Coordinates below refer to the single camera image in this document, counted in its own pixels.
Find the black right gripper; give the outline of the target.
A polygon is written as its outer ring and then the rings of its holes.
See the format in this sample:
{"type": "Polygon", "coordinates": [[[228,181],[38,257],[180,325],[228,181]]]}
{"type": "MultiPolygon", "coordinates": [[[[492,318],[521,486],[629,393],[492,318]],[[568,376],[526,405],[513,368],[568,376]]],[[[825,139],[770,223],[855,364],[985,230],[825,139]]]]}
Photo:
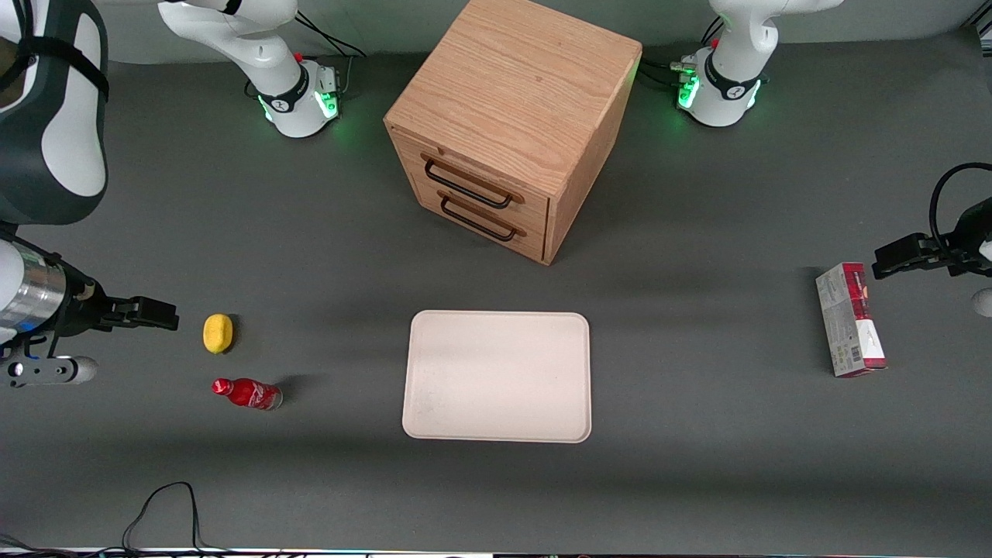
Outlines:
{"type": "Polygon", "coordinates": [[[67,292],[56,315],[56,334],[76,336],[87,331],[111,332],[114,328],[153,328],[177,331],[176,306],[144,296],[109,297],[98,282],[67,277],[67,292]]]}

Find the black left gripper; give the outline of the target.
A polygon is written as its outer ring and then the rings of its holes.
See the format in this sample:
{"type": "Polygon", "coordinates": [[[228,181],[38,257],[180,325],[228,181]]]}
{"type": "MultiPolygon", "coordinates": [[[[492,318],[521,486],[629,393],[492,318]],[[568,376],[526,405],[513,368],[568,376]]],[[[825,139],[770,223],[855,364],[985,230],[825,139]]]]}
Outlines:
{"type": "Polygon", "coordinates": [[[908,271],[940,268],[947,268],[950,277],[990,276],[991,198],[961,213],[952,232],[940,232],[933,220],[933,233],[939,243],[915,232],[875,250],[874,278],[882,281],[908,271]],[[945,248],[940,250],[938,244],[945,248]]]}

